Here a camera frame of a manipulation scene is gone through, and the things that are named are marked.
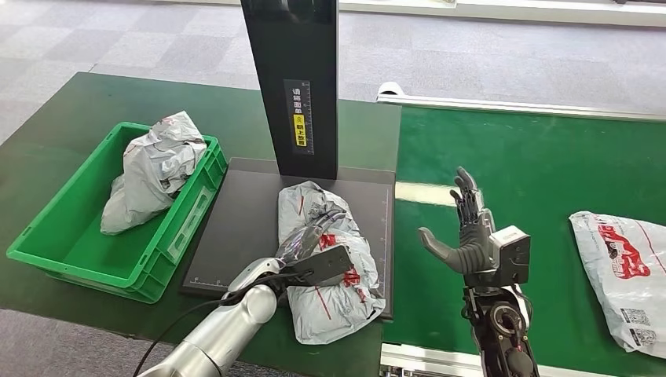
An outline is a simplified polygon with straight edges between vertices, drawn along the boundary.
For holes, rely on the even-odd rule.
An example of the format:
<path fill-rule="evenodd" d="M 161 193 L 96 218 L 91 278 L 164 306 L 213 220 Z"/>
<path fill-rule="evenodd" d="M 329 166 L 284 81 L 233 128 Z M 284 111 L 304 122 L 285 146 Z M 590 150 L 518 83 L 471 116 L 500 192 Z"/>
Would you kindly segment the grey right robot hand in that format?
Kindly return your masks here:
<path fill-rule="evenodd" d="M 451 270 L 467 275 L 493 268 L 495 232 L 492 212 L 485 206 L 483 195 L 474 178 L 463 167 L 456 169 L 454 182 L 459 191 L 451 190 L 459 219 L 459 246 L 442 243 L 427 228 L 418 228 L 421 244 Z"/>

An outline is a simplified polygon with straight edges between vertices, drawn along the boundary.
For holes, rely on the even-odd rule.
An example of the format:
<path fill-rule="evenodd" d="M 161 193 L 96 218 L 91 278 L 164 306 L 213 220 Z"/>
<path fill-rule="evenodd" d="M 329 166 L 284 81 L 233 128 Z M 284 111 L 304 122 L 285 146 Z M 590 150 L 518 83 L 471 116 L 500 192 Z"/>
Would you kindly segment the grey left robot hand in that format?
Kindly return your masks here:
<path fill-rule="evenodd" d="M 292 232 L 287 239 L 280 244 L 276 257 L 284 265 L 291 265 L 313 254 L 315 247 L 319 244 L 322 235 L 338 220 L 346 216 L 345 210 L 330 210 L 329 212 L 313 219 L 306 225 Z"/>

